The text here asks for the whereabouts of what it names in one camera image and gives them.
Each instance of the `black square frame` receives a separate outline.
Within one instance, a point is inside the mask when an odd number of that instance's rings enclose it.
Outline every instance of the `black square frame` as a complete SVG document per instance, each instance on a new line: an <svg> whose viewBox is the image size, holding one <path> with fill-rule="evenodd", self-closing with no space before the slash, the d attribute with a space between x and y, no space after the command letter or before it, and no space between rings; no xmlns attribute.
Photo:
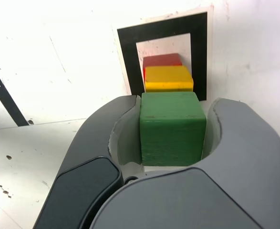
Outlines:
<svg viewBox="0 0 280 229"><path fill-rule="evenodd" d="M131 94L139 96L145 90L136 43L190 33L194 92L200 101L207 99L207 12L121 28L117 33Z"/></svg>

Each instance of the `black line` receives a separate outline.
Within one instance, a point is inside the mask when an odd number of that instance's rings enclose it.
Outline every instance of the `black line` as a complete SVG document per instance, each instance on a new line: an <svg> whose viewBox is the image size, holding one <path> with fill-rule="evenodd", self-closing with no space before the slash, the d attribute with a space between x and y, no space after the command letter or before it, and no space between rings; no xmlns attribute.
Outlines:
<svg viewBox="0 0 280 229"><path fill-rule="evenodd" d="M17 126L29 125L0 79L0 101Z"/></svg>
<svg viewBox="0 0 280 229"><path fill-rule="evenodd" d="M136 49L137 42L191 34L191 64L194 92L207 99L207 12L118 29L132 94L141 96L144 85Z"/></svg>

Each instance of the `black tape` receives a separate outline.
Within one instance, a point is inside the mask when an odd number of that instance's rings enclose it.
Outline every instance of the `black tape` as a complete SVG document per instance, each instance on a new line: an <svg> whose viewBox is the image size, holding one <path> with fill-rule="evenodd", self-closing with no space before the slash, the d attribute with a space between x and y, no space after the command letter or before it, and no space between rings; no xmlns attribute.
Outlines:
<svg viewBox="0 0 280 229"><path fill-rule="evenodd" d="M0 101L17 126L29 125L0 79Z"/></svg>

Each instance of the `wooden block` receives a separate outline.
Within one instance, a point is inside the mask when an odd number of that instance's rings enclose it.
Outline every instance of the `wooden block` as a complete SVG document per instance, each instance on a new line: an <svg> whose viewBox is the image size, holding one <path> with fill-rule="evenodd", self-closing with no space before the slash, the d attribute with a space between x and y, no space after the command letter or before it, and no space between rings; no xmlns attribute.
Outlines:
<svg viewBox="0 0 280 229"><path fill-rule="evenodd" d="M201 160L206 122L194 92L143 93L143 165L189 166Z"/></svg>
<svg viewBox="0 0 280 229"><path fill-rule="evenodd" d="M178 53L171 53L157 56L146 56L143 58L143 77L145 81L146 67L151 66L179 66L182 65L180 56Z"/></svg>
<svg viewBox="0 0 280 229"><path fill-rule="evenodd" d="M192 92L193 78L185 66L146 67L146 92Z"/></svg>

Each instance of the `white surface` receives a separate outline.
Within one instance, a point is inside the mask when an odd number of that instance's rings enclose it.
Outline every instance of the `white surface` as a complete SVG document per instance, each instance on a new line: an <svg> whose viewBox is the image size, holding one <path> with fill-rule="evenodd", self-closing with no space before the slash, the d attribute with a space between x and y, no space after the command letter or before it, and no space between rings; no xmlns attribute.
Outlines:
<svg viewBox="0 0 280 229"><path fill-rule="evenodd" d="M0 78L35 124L87 118L126 94L112 28L203 7L214 12L205 110L218 97L240 100L280 135L280 0L0 0ZM48 192L42 181L52 185L80 123L61 125L0 130L0 182L13 194L0 189L0 208L23 229L34 224ZM0 104L0 128L14 126Z"/></svg>

